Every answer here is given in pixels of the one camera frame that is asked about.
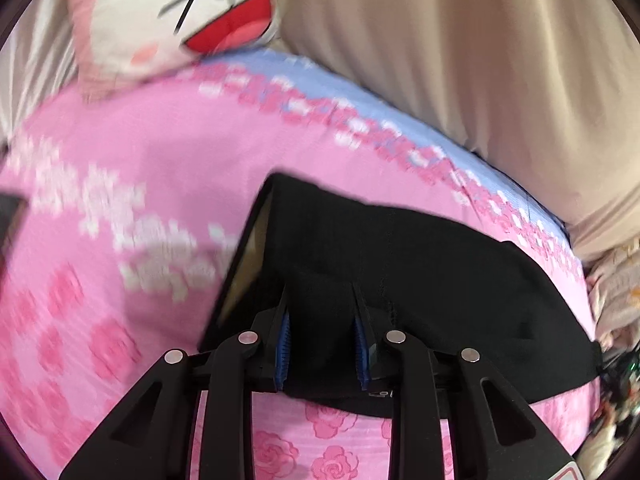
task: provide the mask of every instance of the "bed sheet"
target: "bed sheet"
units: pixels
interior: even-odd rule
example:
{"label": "bed sheet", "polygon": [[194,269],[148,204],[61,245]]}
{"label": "bed sheet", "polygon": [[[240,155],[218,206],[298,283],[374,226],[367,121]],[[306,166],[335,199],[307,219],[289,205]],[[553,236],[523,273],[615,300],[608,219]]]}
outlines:
{"label": "bed sheet", "polygon": [[[25,122],[0,174],[1,189],[30,199],[0,294],[0,412],[47,479],[167,349],[195,352],[276,169],[514,241],[593,337],[579,262],[551,216],[475,156],[306,59],[226,56],[95,105],[71,86]],[[574,452],[597,397],[587,384],[534,409]],[[442,431],[451,479],[444,421]],[[258,480],[386,479],[389,438],[388,420],[254,399]]]}

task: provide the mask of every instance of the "black fabric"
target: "black fabric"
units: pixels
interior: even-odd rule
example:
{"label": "black fabric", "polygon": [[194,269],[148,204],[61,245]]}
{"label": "black fabric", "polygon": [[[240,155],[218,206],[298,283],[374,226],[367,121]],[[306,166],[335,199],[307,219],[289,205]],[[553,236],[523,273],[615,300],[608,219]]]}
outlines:
{"label": "black fabric", "polygon": [[[248,328],[257,310],[277,304],[286,285],[296,334],[286,392],[334,398],[327,403],[373,414],[373,401],[357,400],[349,336],[355,284],[380,330],[395,326],[441,352],[476,348],[528,402],[597,377],[599,346],[546,273],[514,244],[448,219],[364,205],[281,174],[267,180],[252,218],[269,195],[258,280],[222,326],[213,320],[202,350]],[[236,254],[223,290],[238,263]]]}

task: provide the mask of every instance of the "pink and white pillow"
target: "pink and white pillow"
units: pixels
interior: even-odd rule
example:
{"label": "pink and white pillow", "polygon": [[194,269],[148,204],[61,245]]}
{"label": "pink and white pillow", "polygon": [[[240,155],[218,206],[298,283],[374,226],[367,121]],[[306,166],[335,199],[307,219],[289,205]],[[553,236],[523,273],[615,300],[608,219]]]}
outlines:
{"label": "pink and white pillow", "polygon": [[82,93],[105,97],[274,35],[273,0],[69,0]]}

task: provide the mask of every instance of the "open mouth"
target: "open mouth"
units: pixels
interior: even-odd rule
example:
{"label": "open mouth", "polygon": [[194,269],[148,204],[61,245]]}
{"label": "open mouth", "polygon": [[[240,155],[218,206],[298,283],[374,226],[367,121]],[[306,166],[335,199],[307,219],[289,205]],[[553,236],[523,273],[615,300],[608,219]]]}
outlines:
{"label": "open mouth", "polygon": [[184,41],[200,54],[213,54],[257,40],[271,25],[271,0],[245,0]]}

